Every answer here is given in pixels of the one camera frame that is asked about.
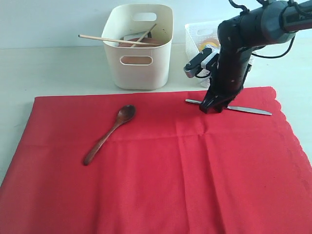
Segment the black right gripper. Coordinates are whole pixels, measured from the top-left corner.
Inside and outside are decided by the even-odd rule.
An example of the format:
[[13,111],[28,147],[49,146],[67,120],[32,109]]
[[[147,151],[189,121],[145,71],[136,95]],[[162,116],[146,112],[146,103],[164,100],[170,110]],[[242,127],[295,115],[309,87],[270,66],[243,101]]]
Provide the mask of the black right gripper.
[[217,113],[221,113],[228,107],[231,100],[243,89],[252,51],[252,48],[245,47],[221,47],[217,70],[213,74],[207,94],[199,105],[200,111],[207,114],[213,108]]

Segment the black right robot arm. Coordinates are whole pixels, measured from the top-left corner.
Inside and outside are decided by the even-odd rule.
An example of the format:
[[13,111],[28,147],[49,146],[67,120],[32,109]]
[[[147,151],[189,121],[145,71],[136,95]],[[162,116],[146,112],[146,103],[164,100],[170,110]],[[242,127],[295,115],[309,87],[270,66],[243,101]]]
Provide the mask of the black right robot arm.
[[261,7],[224,20],[217,29],[220,51],[207,64],[209,89],[199,108],[207,113],[227,107],[242,91],[255,50],[286,43],[312,27],[312,2],[266,0]]

